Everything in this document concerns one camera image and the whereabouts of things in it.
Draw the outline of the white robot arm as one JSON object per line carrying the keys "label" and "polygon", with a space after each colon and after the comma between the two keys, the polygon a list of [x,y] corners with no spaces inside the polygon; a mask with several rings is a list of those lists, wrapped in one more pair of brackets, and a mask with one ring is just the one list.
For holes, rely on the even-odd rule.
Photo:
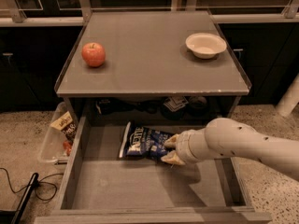
{"label": "white robot arm", "polygon": [[299,179],[299,142],[258,133],[251,126],[216,118],[205,128],[176,133],[164,142],[172,148],[163,162],[187,165],[232,157],[257,161],[294,180]]}

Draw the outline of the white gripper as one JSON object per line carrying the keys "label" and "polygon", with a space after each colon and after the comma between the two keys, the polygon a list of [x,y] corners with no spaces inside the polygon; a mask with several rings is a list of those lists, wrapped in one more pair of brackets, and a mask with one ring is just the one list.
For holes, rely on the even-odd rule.
{"label": "white gripper", "polygon": [[213,152],[205,139],[205,130],[188,130],[180,135],[174,134],[164,141],[166,148],[176,148],[161,157],[161,161],[171,165],[185,165],[211,160]]}

